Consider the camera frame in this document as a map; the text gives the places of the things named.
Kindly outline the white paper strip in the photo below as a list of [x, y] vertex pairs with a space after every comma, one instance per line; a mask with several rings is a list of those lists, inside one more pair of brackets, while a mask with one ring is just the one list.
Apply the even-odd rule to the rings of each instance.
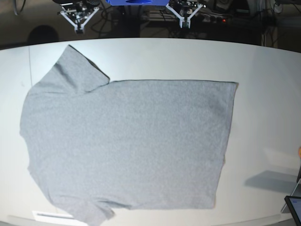
[[32, 214], [34, 216], [34, 219], [37, 221], [47, 220], [50, 218], [74, 220], [73, 216], [69, 214], [48, 213], [48, 212], [34, 211], [34, 210], [32, 211]]

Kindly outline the black power strip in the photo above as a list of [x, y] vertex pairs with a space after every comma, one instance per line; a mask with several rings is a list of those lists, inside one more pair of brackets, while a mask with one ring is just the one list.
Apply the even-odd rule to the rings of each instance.
[[224, 16], [213, 16], [207, 14], [198, 15], [198, 19], [204, 23], [225, 24], [228, 18]]

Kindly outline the black tablet screen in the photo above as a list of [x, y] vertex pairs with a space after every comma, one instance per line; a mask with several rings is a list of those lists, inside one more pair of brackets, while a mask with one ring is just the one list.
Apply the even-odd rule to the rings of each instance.
[[301, 198], [286, 196], [285, 202], [297, 226], [301, 226]]

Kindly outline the grey T-shirt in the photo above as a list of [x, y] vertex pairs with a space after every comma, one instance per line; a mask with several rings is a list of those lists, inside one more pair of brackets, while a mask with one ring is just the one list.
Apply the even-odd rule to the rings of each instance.
[[48, 201], [98, 226], [114, 208], [211, 209], [237, 84], [114, 81], [67, 46], [28, 92], [20, 135]]

